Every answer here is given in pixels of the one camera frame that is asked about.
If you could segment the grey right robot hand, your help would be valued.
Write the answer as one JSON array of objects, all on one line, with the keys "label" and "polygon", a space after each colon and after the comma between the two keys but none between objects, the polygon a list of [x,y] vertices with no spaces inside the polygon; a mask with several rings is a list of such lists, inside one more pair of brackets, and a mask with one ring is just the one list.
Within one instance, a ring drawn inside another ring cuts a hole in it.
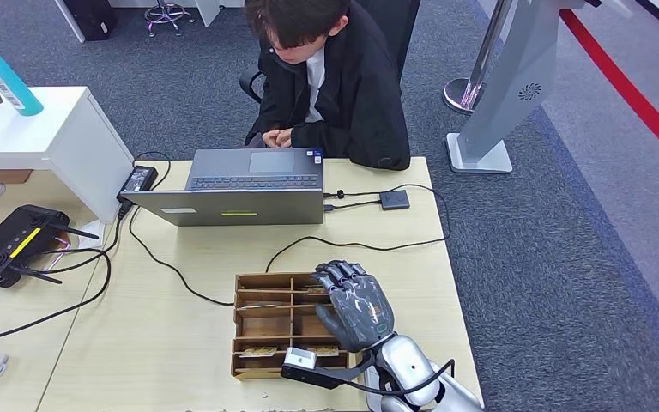
[{"label": "grey right robot hand", "polygon": [[358,353],[394,333],[395,317],[378,280],[358,263],[333,260],[319,264],[311,277],[329,295],[333,306],[316,305],[322,325],[342,349]]}]

